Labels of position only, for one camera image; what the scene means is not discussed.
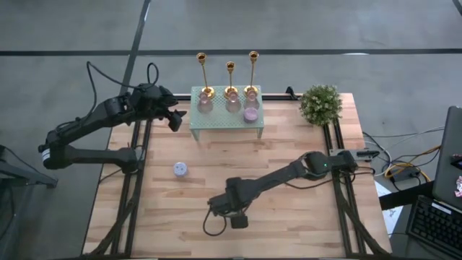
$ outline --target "gold candlestick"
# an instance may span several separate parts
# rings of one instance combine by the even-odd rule
[[[250,76],[250,85],[248,85],[247,87],[244,88],[244,93],[245,93],[245,96],[247,96],[247,92],[249,90],[253,90],[255,91],[255,93],[258,94],[258,89],[256,87],[253,86],[253,70],[255,69],[255,63],[257,62],[257,58],[258,58],[258,52],[256,51],[251,51],[248,56],[250,57],[250,62],[252,63],[252,74]]]
[[[232,71],[234,70],[234,67],[235,67],[235,64],[234,62],[232,61],[228,61],[226,63],[226,69],[228,70],[228,72],[230,73],[230,85],[228,87],[225,88],[225,98],[228,99],[229,97],[229,93],[230,92],[236,92],[237,93],[237,88],[233,87],[232,86]]]
[[[202,92],[207,94],[207,97],[213,98],[215,96],[215,90],[213,87],[209,87],[207,85],[207,78],[205,77],[205,59],[207,55],[205,53],[197,53],[196,58],[199,61],[199,63],[202,65],[202,72],[204,73],[204,81],[205,81],[205,88],[202,89]]]

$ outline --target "keyboard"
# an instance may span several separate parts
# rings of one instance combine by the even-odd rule
[[[406,233],[443,253],[462,257],[462,214],[432,199],[419,196]]]

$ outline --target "electronic device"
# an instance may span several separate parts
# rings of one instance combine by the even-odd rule
[[[432,195],[438,201],[462,211],[462,198],[454,194],[457,190],[456,181],[462,176],[462,165],[459,166],[457,156],[462,154],[461,133],[462,108],[451,106],[446,117]]]
[[[462,256],[462,214],[435,200],[419,196],[406,233],[457,259]]]
[[[211,198],[208,204],[215,216],[229,217],[232,228],[246,228],[248,219],[245,211],[263,191],[295,178],[314,181],[324,178],[331,170],[353,173],[356,169],[357,164],[349,151],[330,157],[322,152],[307,152],[288,166],[256,180],[228,178],[225,193]]]
[[[140,159],[134,147],[99,151],[76,149],[69,144],[103,127],[130,125],[134,121],[149,119],[166,118],[170,129],[177,131],[182,122],[181,117],[186,114],[185,111],[168,110],[177,104],[171,91],[154,84],[141,84],[132,93],[109,98],[84,118],[63,123],[62,127],[48,132],[45,144],[38,147],[43,165],[55,170],[73,163],[112,163],[119,166],[123,173],[136,172]]]

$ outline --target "purple candle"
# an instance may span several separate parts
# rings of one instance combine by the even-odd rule
[[[258,119],[258,110],[255,108],[246,108],[244,110],[244,122],[247,124],[255,123]]]

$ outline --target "mint green stand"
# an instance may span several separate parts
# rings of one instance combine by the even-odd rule
[[[244,122],[244,105],[245,105],[245,86],[234,86],[237,88],[239,94],[239,101],[241,108],[237,113],[230,113],[226,110],[226,98],[224,96],[226,86],[213,86],[215,90],[215,97],[212,98],[214,109],[210,113],[200,113],[197,110],[199,102],[199,94],[204,87],[191,88],[191,109],[189,129],[193,134],[196,141],[199,140],[200,130],[214,130],[214,129],[256,129],[257,138],[260,139],[263,133],[263,102],[261,100],[261,88],[258,88],[258,101],[260,108],[258,109],[258,120],[254,123]]]

